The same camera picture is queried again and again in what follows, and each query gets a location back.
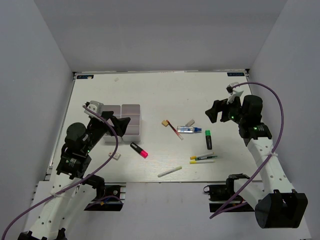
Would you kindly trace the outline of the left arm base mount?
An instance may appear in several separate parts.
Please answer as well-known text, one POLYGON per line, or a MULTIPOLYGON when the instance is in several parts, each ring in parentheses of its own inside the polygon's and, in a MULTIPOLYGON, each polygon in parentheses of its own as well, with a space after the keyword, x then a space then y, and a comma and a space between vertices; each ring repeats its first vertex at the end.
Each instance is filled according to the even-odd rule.
POLYGON ((120 212, 126 196, 126 183, 105 183, 84 209, 91 212, 120 212))

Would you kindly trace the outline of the pink black highlighter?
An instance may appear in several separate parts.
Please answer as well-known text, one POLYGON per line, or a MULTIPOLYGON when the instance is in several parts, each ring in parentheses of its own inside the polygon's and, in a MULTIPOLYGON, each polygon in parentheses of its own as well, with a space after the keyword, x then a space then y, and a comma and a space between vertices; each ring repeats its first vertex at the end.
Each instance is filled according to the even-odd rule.
POLYGON ((138 146, 136 143, 134 143, 134 142, 132 142, 131 144, 130 144, 130 147, 133 149, 133 150, 135 150, 141 157, 143 157, 143 158, 147 158, 148 157, 148 153, 145 151, 145 150, 143 150, 140 146, 138 146))

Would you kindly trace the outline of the small white eraser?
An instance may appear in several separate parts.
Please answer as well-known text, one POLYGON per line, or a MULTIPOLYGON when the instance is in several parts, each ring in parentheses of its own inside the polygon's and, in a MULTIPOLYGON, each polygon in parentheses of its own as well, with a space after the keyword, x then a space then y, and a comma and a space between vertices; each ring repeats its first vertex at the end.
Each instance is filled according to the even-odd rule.
POLYGON ((115 160, 119 160, 120 157, 121 157, 121 154, 118 153, 118 152, 116 152, 116 153, 113 155, 113 159, 115 159, 115 160))

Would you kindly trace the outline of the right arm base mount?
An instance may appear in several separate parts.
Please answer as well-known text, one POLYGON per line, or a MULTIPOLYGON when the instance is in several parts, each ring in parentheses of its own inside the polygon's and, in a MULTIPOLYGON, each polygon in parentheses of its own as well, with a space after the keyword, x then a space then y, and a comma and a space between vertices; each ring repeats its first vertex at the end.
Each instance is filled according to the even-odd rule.
MULTIPOLYGON (((240 174, 230 174, 226 179, 224 184, 210 184, 203 188, 203 193, 209 196, 209 211, 214 213, 218 208, 220 208, 234 193, 234 181, 239 179, 249 179, 249 177, 243 173, 240 174)), ((246 201, 241 197, 237 196, 232 200, 225 208, 232 208, 237 205, 243 204, 246 201)), ((227 211, 228 213, 244 213, 244 212, 254 212, 254 209, 246 204, 239 208, 234 208, 227 211)))

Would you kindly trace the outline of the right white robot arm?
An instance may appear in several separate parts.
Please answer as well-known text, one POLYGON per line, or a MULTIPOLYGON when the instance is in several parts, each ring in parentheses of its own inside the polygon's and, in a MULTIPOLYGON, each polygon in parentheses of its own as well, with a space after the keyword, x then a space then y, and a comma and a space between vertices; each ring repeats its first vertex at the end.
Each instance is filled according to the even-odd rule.
POLYGON ((251 177, 234 174, 227 178, 225 192, 229 199, 213 215, 229 211, 228 204, 241 197, 254 210, 262 229, 295 229, 301 223, 308 199, 285 176, 274 151, 272 134, 262 122, 262 109, 260 97, 246 95, 243 100, 237 96, 232 102, 216 100, 205 112, 212 123, 222 113, 221 122, 233 121, 238 125, 239 135, 257 166, 251 177))

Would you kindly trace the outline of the tan eraser cube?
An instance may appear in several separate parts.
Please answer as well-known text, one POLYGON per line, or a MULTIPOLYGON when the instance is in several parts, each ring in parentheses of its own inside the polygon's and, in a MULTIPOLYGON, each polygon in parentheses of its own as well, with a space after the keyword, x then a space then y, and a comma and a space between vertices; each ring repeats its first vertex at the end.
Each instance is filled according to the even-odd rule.
POLYGON ((161 122, 161 124, 162 124, 163 126, 165 126, 165 127, 167 127, 167 126, 169 125, 169 123, 168 123, 166 120, 163 120, 163 121, 161 122))

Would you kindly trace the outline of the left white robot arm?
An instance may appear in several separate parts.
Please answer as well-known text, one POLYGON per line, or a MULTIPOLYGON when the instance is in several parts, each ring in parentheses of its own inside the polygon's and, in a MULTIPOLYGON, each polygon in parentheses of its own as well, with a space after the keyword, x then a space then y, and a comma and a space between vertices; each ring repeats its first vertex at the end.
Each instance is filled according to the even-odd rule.
POLYGON ((41 202, 41 213, 29 231, 20 233, 20 240, 65 240, 67 229, 90 201, 105 196, 104 179, 95 172, 85 175, 92 160, 89 153, 104 134, 122 137, 131 119, 118 119, 113 111, 99 112, 92 105, 83 108, 90 121, 67 128, 50 196, 41 202))

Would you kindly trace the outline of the red pen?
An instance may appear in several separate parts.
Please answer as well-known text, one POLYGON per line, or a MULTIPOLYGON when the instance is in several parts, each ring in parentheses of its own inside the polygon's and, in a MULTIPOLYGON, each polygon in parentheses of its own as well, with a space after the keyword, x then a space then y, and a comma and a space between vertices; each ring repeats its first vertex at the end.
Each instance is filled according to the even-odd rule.
POLYGON ((180 140, 183 140, 184 138, 180 135, 180 133, 173 127, 173 125, 170 123, 169 120, 166 120, 168 125, 171 127, 171 129, 175 132, 175 134, 179 137, 180 140))

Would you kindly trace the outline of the clear blue spray bottle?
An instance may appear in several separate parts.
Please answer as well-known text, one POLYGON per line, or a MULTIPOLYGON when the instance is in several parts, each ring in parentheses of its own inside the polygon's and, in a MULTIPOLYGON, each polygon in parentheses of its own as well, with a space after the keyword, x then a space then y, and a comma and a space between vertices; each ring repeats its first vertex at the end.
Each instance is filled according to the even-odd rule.
POLYGON ((199 127, 193 127, 193 126, 177 126, 177 132, 181 134, 194 134, 194 133, 200 133, 202 131, 199 127))

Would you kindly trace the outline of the green black highlighter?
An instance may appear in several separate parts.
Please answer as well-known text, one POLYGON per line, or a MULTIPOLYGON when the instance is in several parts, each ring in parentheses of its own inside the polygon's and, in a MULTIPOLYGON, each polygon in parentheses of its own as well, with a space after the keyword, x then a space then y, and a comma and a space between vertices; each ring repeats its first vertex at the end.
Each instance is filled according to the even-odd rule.
POLYGON ((212 145, 212 137, 211 137, 211 131, 210 130, 205 130, 205 141, 206 141, 206 147, 208 150, 213 149, 212 145))

